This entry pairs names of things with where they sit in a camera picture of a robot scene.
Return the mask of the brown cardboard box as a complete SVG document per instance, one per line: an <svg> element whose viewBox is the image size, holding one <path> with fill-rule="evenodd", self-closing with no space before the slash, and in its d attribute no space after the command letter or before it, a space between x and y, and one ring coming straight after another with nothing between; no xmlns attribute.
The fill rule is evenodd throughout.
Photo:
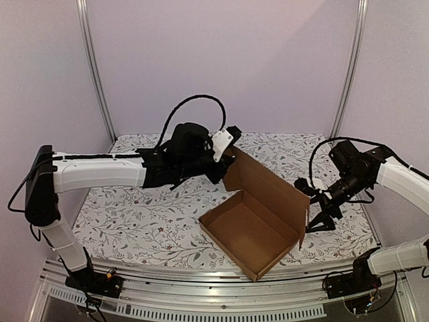
<svg viewBox="0 0 429 322"><path fill-rule="evenodd" d="M256 282L295 246L302 246L310 199L238 148L223 179L233 196L200 216L201 229Z"/></svg>

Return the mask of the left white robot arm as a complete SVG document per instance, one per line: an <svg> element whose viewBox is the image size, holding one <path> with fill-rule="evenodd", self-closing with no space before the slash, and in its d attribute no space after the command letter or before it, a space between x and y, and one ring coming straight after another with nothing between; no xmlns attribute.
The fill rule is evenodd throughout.
<svg viewBox="0 0 429 322"><path fill-rule="evenodd" d="M67 154L54 152L51 145L42 146L19 186L25 191L25 207L20 212L74 273L74 281L85 291L93 291L100 284L99 275L91 270L89 256L62 218L58 195L105 186L175 189L201 175L217 184L235 161L226 151L240 137L236 126L211 134L199 124L181 123L167 142L123 154Z"/></svg>

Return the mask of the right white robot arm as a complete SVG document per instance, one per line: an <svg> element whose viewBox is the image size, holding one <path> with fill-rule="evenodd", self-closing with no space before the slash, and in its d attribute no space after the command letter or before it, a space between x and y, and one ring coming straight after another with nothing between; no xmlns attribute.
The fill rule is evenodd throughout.
<svg viewBox="0 0 429 322"><path fill-rule="evenodd" d="M428 212L428 175L403 161L385 144L371 142L372 149L362 152L356 143L366 140L335 137L317 146L333 142L329 158L340 178L330 186L316 185L313 174L305 179L304 193L321 211L312 219L306 233L335 230L336 219L342 218L341 205L355 204L355 196L368 193L379 185L399 195L424 213ZM361 292L371 284L373 276L386 272L415 270L428 267L428 236L416 238L397 246L369 250L353 262L353 273L347 276L351 292Z"/></svg>

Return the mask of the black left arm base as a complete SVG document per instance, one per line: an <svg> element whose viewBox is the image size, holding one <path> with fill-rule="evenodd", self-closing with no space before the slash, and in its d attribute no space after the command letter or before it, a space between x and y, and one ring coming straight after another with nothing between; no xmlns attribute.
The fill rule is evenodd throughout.
<svg viewBox="0 0 429 322"><path fill-rule="evenodd" d="M117 268L112 267L106 272L95 271L88 252L85 248L83 250L86 256L86 264L82 269L71 271L67 265L63 264L68 273L65 285L82 292L118 299L124 279L117 274Z"/></svg>

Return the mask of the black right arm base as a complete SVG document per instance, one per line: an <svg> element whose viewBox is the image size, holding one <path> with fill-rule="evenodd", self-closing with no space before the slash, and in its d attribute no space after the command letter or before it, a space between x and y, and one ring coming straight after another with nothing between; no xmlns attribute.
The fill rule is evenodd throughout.
<svg viewBox="0 0 429 322"><path fill-rule="evenodd" d="M381 279L371 273L367 260L357 258L350 273L333 272L325 276L322 288L329 299L367 292L381 286Z"/></svg>

